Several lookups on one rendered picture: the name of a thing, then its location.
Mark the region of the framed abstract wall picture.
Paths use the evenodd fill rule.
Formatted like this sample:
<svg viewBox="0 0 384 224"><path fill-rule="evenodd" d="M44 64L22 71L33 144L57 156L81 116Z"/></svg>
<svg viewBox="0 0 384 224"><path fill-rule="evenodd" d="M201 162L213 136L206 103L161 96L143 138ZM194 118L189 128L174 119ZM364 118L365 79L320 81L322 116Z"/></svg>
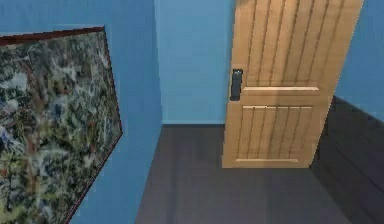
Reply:
<svg viewBox="0 0 384 224"><path fill-rule="evenodd" d="M122 134L104 28L0 36L0 224L69 224Z"/></svg>

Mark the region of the light wooden room door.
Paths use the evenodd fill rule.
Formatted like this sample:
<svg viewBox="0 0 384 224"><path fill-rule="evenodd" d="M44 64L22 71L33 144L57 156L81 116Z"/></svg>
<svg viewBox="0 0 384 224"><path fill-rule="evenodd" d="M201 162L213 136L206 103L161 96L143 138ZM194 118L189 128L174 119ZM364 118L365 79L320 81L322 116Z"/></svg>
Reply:
<svg viewBox="0 0 384 224"><path fill-rule="evenodd" d="M223 167L311 165L363 3L235 1Z"/></svg>

